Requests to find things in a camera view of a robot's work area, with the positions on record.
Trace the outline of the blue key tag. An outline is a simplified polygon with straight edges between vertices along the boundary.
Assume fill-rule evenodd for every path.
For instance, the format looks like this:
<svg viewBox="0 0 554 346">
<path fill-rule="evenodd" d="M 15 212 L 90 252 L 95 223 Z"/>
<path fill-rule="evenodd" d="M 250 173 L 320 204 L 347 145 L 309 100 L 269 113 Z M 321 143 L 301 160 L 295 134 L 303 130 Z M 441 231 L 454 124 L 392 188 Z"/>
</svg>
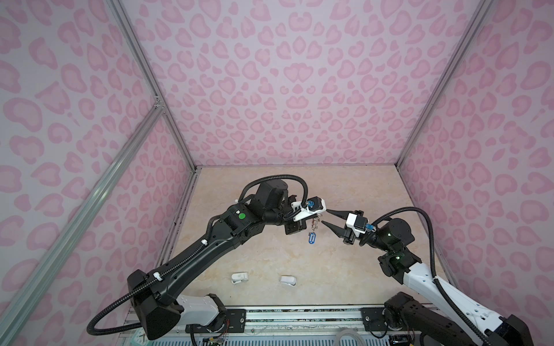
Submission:
<svg viewBox="0 0 554 346">
<path fill-rule="evenodd" d="M 310 232 L 310 233 L 309 233 L 308 243 L 309 243 L 310 245 L 313 245 L 313 244 L 316 242 L 316 236 L 317 236 L 317 235 L 316 235 L 316 233 L 314 233 L 314 232 Z"/>
</svg>

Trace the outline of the silver carabiner keyring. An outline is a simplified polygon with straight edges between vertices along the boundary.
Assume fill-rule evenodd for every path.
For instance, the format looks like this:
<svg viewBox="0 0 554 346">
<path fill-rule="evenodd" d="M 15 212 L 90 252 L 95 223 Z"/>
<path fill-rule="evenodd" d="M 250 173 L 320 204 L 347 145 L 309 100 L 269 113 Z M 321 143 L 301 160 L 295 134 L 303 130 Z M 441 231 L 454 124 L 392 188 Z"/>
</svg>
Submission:
<svg viewBox="0 0 554 346">
<path fill-rule="evenodd" d="M 316 216 L 316 217 L 314 217 L 314 219 L 311 220 L 311 222 L 312 222 L 312 223 L 311 223 L 311 232 L 312 232 L 313 234 L 315 234 L 316 231 L 318 230 L 320 221 L 321 221 L 320 216 Z"/>
</svg>

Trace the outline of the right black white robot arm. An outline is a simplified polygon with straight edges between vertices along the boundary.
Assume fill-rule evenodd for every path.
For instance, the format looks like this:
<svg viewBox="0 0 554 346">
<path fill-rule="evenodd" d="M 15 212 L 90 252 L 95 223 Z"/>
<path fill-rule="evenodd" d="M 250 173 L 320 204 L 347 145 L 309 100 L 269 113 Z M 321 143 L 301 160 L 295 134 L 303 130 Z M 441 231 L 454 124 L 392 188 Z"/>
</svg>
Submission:
<svg viewBox="0 0 554 346">
<path fill-rule="evenodd" d="M 410 225 L 398 218 L 398 214 L 405 212 L 420 214 L 427 224 L 428 263 L 408 249 L 415 237 Z M 437 275 L 434 229 L 424 210 L 403 207 L 373 222 L 369 222 L 360 210 L 330 210 L 329 213 L 346 222 L 344 227 L 326 223 L 338 237 L 348 245 L 358 240 L 361 246 L 382 250 L 384 253 L 378 258 L 382 272 L 436 307 L 431 311 L 414 297 L 400 292 L 385 302 L 393 320 L 442 345 L 533 345 L 529 327 L 519 317 L 503 317 Z"/>
</svg>

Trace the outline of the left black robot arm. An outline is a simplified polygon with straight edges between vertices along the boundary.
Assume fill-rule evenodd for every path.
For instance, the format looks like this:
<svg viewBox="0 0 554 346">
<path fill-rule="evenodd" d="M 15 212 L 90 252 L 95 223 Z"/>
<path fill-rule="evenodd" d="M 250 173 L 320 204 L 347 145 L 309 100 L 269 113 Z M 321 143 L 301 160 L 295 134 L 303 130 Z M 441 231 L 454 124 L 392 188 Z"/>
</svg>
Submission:
<svg viewBox="0 0 554 346">
<path fill-rule="evenodd" d="M 301 205 L 308 200 L 307 183 L 296 175 L 277 174 L 247 184 L 238 202 L 220 215 L 210 218 L 205 234 L 169 262 L 149 272 L 136 270 L 128 276 L 128 289 L 148 287 L 131 298 L 140 326 L 149 340 L 156 340 L 177 325 L 185 311 L 177 297 L 203 271 L 226 253 L 237 249 L 260 234 L 265 226 L 284 226 L 290 230 L 304 227 L 295 221 L 287 181 L 298 182 L 303 189 Z"/>
</svg>

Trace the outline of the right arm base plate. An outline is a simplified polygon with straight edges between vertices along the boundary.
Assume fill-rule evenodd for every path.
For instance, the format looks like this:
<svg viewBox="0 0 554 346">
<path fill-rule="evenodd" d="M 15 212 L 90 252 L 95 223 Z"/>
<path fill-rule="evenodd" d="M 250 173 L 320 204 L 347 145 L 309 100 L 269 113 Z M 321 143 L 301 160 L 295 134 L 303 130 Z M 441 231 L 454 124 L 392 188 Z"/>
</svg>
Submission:
<svg viewBox="0 0 554 346">
<path fill-rule="evenodd" d="M 366 332 L 382 333 L 388 332 L 385 321 L 385 307 L 364 307 L 360 309 L 362 323 Z"/>
</svg>

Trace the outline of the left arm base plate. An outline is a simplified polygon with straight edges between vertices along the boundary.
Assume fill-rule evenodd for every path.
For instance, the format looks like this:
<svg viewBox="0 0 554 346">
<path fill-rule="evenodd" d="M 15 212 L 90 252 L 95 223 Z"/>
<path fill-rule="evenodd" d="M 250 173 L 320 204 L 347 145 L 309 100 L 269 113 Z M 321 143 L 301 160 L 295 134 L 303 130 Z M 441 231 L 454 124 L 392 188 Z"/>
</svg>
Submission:
<svg viewBox="0 0 554 346">
<path fill-rule="evenodd" d="M 216 318 L 207 326 L 200 324 L 187 325 L 186 332 L 195 334 L 243 333 L 245 331 L 246 314 L 245 309 L 227 309 L 219 312 Z"/>
</svg>

